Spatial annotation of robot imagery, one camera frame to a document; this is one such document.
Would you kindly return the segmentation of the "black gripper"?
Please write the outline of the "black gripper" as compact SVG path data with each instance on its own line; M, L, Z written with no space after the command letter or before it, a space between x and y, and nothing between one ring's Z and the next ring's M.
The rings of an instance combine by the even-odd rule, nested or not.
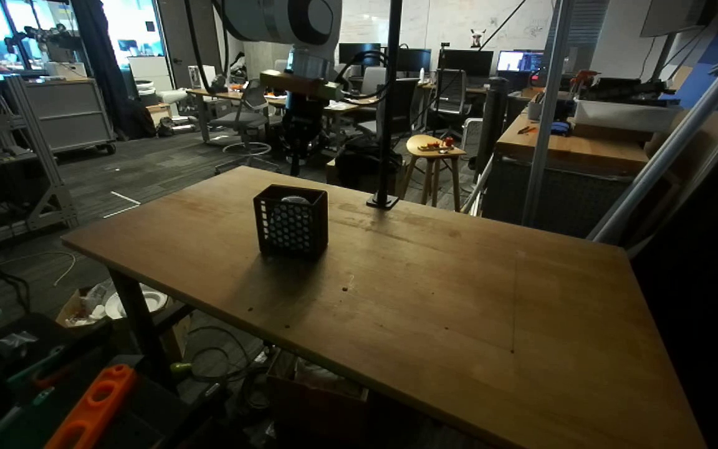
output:
M288 94L288 113L283 117L283 138L290 151L290 173L298 174L308 145L323 133L323 114L326 103L301 93Z

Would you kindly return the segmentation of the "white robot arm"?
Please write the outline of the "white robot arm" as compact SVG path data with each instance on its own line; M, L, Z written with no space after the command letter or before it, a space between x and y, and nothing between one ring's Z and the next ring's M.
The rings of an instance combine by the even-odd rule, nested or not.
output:
M290 45L285 69L262 69L264 90L288 94L283 138L290 173L298 174L323 114L341 94L335 83L335 52L341 0L210 0L230 36L245 43Z

